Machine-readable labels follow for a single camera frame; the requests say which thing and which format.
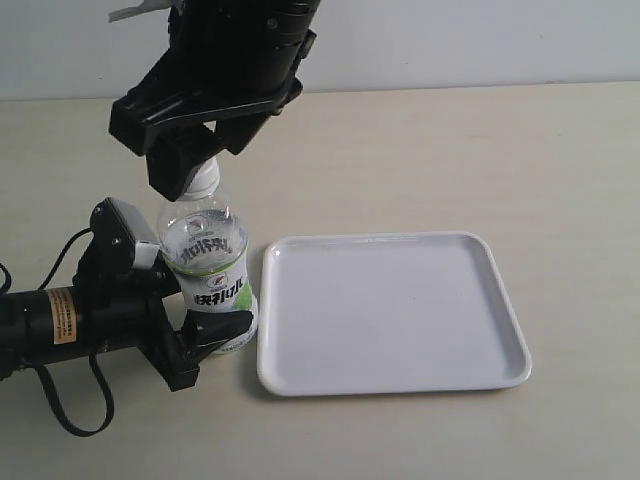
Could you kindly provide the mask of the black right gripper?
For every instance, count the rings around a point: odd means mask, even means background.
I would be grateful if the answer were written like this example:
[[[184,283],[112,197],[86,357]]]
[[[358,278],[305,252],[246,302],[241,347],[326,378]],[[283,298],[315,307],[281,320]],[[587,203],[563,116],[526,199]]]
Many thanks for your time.
[[[316,38],[315,32],[306,32],[294,46],[284,82],[268,94],[240,94],[199,82],[167,52],[112,104],[109,134],[135,155],[146,155],[150,186],[176,201],[206,161],[220,149],[239,154],[270,117],[302,93],[296,73]],[[218,124],[214,132],[204,125],[208,122]]]

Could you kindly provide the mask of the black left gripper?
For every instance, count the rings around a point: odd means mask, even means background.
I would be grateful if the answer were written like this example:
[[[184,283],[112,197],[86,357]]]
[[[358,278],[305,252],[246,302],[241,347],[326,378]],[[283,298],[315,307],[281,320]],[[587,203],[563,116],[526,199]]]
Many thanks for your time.
[[[172,391],[195,385],[200,368],[191,358],[226,354],[253,337],[248,310],[188,310],[180,335],[169,322],[163,299],[181,286],[163,257],[150,270],[105,273],[99,261],[79,262],[73,277],[80,300],[78,350],[90,353],[138,348]]]

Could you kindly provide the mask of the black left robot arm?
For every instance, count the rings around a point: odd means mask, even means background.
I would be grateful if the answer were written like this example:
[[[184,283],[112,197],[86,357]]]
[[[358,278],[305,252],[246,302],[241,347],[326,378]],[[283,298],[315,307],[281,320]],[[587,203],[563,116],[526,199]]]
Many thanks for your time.
[[[179,285],[163,265],[128,274],[79,272],[68,287],[1,297],[1,376],[92,354],[137,348],[171,391],[195,385],[199,364],[246,333],[249,311],[190,310],[174,329],[164,298]]]

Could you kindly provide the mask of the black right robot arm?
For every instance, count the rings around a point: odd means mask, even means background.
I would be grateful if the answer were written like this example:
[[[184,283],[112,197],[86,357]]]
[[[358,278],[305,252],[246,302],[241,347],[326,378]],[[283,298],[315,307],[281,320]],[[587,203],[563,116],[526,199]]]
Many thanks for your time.
[[[316,1],[142,1],[111,23],[168,11],[169,46],[111,107],[109,133],[146,160],[168,201],[222,151],[240,154],[303,90]]]

